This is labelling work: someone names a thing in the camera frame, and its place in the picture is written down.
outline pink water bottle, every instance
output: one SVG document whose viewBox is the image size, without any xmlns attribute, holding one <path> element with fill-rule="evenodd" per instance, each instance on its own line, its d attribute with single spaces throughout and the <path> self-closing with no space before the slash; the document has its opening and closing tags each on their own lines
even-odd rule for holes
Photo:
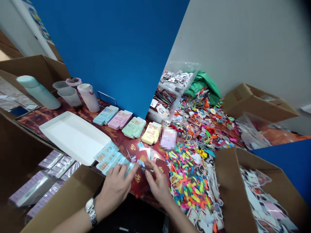
<svg viewBox="0 0 311 233">
<path fill-rule="evenodd" d="M 100 110 L 92 85 L 86 83 L 80 84 L 78 91 L 90 112 L 98 112 Z"/>
</svg>

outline wooden table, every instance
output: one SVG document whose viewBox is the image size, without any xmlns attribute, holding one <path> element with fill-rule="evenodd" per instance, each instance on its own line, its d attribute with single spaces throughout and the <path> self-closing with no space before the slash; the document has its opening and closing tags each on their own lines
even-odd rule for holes
<svg viewBox="0 0 311 233">
<path fill-rule="evenodd" d="M 126 150 L 124 145 L 126 145 L 126 142 L 132 140 L 131 138 L 128 138 L 127 136 L 125 136 L 121 130 L 114 130 L 108 126 L 105 126 L 105 125 L 100 126 L 100 125 L 93 123 L 93 119 L 98 115 L 98 112 L 96 112 L 96 113 L 90 112 L 88 110 L 88 108 L 86 107 L 85 103 L 83 102 L 83 100 L 81 100 L 83 103 L 83 107 L 79 110 L 75 110 L 75 109 L 71 108 L 62 98 L 59 98 L 58 100 L 62 104 L 62 106 L 59 109 L 49 110 L 45 107 L 40 107 L 40 108 L 35 109 L 32 112 L 29 112 L 25 115 L 22 115 L 22 116 L 16 118 L 16 121 L 20 125 L 25 127 L 26 129 L 30 130 L 32 133 L 36 134 L 44 142 L 48 143 L 52 148 L 55 148 L 55 149 L 61 151 L 40 131 L 39 126 L 48 122 L 49 120 L 53 119 L 54 117 L 66 112 L 66 111 L 72 112 L 72 113 L 80 116 L 81 118 L 85 119 L 87 122 L 89 122 L 90 124 L 92 124 L 93 126 L 98 128 L 99 130 L 104 132 L 106 135 L 108 135 L 111 138 L 112 142 L 120 149 L 120 153 L 123 154 L 126 158 L 128 158 L 130 160 L 129 155 L 128 155 L 127 150 Z M 99 104 L 102 107 L 109 106 L 109 104 L 104 102 L 104 101 L 99 101 Z M 146 121 L 147 121 L 147 124 L 146 124 L 141 136 L 145 132 L 147 125 L 150 122 L 149 120 L 146 120 Z M 213 123 L 216 125 L 216 130 L 218 132 L 222 131 L 222 132 L 229 133 L 231 137 L 236 138 L 238 140 L 238 142 L 235 143 L 237 146 L 244 147 L 244 144 L 240 143 L 241 138 L 237 133 L 235 133 L 233 131 L 229 131 L 224 124 L 217 123 L 215 121 Z M 96 164 L 93 165 L 91 168 L 94 171 L 98 172 L 99 174 L 103 175 L 101 173 L 101 171 L 99 171 L 96 168 Z M 141 199 L 143 201 L 149 203 L 153 207 L 158 208 L 159 210 L 163 211 L 161 205 L 155 200 L 155 198 L 153 197 L 151 192 L 146 193 L 144 196 L 141 197 Z"/>
</svg>

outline white bottle cap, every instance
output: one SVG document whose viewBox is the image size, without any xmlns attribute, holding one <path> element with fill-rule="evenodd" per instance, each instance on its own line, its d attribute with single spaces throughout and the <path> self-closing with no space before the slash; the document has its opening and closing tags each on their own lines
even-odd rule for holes
<svg viewBox="0 0 311 233">
<path fill-rule="evenodd" d="M 29 75 L 20 76 L 16 79 L 16 81 L 18 81 L 26 88 L 33 88 L 40 85 L 40 83 L 34 77 Z"/>
<path fill-rule="evenodd" d="M 77 88 L 79 91 L 89 91 L 93 89 L 92 85 L 87 83 L 80 84 Z"/>
</svg>

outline clear plastic cup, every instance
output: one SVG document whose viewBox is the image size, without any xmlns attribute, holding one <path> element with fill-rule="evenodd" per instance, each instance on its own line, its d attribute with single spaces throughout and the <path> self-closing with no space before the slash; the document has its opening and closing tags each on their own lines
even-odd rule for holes
<svg viewBox="0 0 311 233">
<path fill-rule="evenodd" d="M 78 109 L 82 107 L 82 102 L 78 96 L 77 90 L 73 87 L 66 88 L 66 94 L 57 92 L 72 108 Z"/>
<path fill-rule="evenodd" d="M 71 93 L 72 91 L 70 90 L 70 86 L 66 83 L 66 81 L 58 81 L 53 83 L 52 85 L 60 94 L 60 96 L 67 96 L 68 93 Z"/>
</svg>

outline wristwatch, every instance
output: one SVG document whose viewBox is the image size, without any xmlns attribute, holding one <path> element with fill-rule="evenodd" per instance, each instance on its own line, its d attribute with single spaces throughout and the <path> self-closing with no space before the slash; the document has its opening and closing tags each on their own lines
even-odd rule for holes
<svg viewBox="0 0 311 233">
<path fill-rule="evenodd" d="M 97 217 L 96 217 L 96 212 L 94 209 L 94 204 L 95 204 L 95 199 L 91 198 L 87 201 L 85 205 L 85 211 L 88 213 L 88 215 L 91 218 L 92 228 L 94 228 L 97 225 Z"/>
</svg>

